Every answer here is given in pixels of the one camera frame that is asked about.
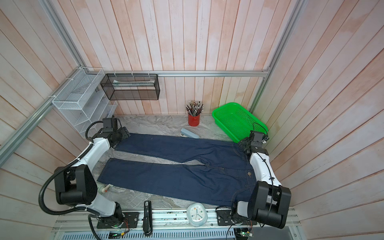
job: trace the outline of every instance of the white clock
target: white clock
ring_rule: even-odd
[[[187,208],[187,218],[192,226],[200,227],[208,220],[208,214],[201,203],[194,203]]]

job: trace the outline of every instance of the marble table surface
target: marble table surface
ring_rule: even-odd
[[[123,115],[116,117],[118,117],[121,120],[121,124],[132,133],[179,136],[181,128],[185,128],[197,134],[200,138],[232,141],[215,124],[215,120],[211,115],[201,115],[200,124],[197,127],[190,127],[188,125],[187,115]],[[92,171],[95,180],[97,180],[107,160],[111,157],[139,162],[180,164],[178,162],[157,157],[115,151],[110,148],[103,154]],[[196,160],[192,160],[184,164],[201,163]],[[114,186],[110,187],[108,192],[104,193],[103,196],[120,203],[122,209],[143,209],[145,200],[150,200],[152,202],[153,209],[187,208],[193,203],[192,201],[159,196]],[[203,205],[205,207],[214,207],[209,204]]]

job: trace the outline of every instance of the blue denim jeans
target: blue denim jeans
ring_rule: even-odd
[[[98,181],[151,194],[212,205],[249,201],[255,173],[236,143],[210,139],[131,134],[116,150],[183,163],[155,164],[109,159]]]

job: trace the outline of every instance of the white wire shelf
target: white wire shelf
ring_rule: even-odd
[[[103,77],[102,69],[94,75],[86,74],[82,68],[57,94],[52,103],[58,109],[83,109]]]
[[[111,117],[118,105],[117,101],[110,102],[104,91],[96,90],[104,77],[103,70],[86,74],[84,69],[81,68],[52,101],[83,137],[91,123]],[[92,126],[88,135],[95,135],[102,126]]]

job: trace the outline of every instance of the black mesh basket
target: black mesh basket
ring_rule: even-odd
[[[157,74],[108,73],[100,83],[109,100],[158,100]]]

